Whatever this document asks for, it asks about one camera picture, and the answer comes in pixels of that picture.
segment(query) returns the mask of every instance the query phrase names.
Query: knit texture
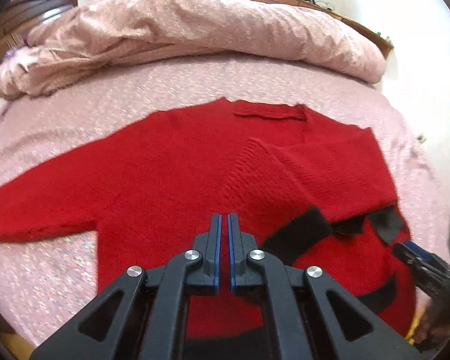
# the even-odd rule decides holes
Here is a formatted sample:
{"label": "knit texture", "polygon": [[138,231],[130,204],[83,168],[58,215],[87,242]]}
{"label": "knit texture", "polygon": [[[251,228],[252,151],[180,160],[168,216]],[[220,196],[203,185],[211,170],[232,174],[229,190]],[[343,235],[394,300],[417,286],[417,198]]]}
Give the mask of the knit texture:
{"label": "knit texture", "polygon": [[[188,249],[213,212],[238,212],[241,229],[260,244],[312,205],[333,223],[396,203],[370,129],[303,105],[221,98],[155,112],[2,186],[0,241],[95,229],[101,290],[128,266],[155,268]],[[397,240],[409,237],[404,224]],[[192,299],[189,337],[234,335],[262,323],[256,306],[229,293],[226,242],[222,260],[221,295]],[[407,333],[415,287],[368,220],[363,234],[328,237],[294,264],[309,265],[323,267],[354,295],[396,274],[397,299],[380,316]]]}

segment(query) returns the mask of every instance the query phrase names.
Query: pink blanket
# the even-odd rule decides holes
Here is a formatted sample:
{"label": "pink blanket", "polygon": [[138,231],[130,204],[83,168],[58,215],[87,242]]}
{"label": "pink blanket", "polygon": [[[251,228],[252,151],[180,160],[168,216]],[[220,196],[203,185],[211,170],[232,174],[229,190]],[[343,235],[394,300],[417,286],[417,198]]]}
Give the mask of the pink blanket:
{"label": "pink blanket", "polygon": [[98,69],[172,56],[239,51],[303,61],[369,83],[377,46],[324,12],[249,0],[94,0],[34,28],[0,66],[0,93],[46,95]]}
{"label": "pink blanket", "polygon": [[[235,53],[179,57],[111,68],[50,97],[24,96],[0,125],[0,186],[153,111],[219,96],[302,103],[342,123],[372,127],[414,241],[447,258],[450,212],[403,117],[370,85],[301,62]],[[95,295],[95,248],[94,232],[0,243],[0,312],[17,332],[38,345]]]}

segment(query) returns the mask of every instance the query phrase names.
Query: wooden headboard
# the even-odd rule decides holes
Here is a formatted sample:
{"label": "wooden headboard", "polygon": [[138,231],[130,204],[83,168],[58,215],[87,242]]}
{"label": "wooden headboard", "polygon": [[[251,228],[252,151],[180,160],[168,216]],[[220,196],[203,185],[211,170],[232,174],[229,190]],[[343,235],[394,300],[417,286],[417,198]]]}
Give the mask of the wooden headboard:
{"label": "wooden headboard", "polygon": [[12,0],[0,15],[0,64],[8,50],[24,44],[27,33],[77,6],[77,0]]}

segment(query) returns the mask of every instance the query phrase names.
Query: black strap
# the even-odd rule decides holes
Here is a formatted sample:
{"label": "black strap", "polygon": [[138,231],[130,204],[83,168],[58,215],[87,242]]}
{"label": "black strap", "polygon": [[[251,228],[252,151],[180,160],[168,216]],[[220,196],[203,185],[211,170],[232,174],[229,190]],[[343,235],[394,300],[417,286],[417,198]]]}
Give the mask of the black strap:
{"label": "black strap", "polygon": [[[375,314],[385,310],[397,294],[395,275],[380,288],[357,298]],[[269,358],[263,327],[234,337],[187,340],[184,360],[263,360]]]}
{"label": "black strap", "polygon": [[308,249],[333,233],[318,207],[312,207],[270,235],[260,249],[278,257],[286,266],[292,266]]}
{"label": "black strap", "polygon": [[357,299],[375,314],[380,314],[393,303],[396,297],[397,280],[394,274],[384,285],[368,294],[357,296]]}
{"label": "black strap", "polygon": [[365,217],[387,245],[394,242],[404,223],[392,206],[332,224],[326,221],[318,207],[312,207],[270,235],[260,249],[278,257],[286,266],[292,266],[313,245],[332,234],[363,234]]}

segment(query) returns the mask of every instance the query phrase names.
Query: cable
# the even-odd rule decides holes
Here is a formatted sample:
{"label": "cable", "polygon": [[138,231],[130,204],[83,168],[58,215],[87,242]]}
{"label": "cable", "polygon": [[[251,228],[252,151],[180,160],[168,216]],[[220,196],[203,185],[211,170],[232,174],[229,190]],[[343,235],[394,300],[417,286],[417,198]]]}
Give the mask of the cable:
{"label": "cable", "polygon": [[332,3],[326,3],[325,1],[318,0],[318,1],[315,1],[315,4],[318,5],[319,7],[322,7],[322,8],[325,8],[325,9],[330,9],[331,11],[335,10],[335,5],[333,5]]}

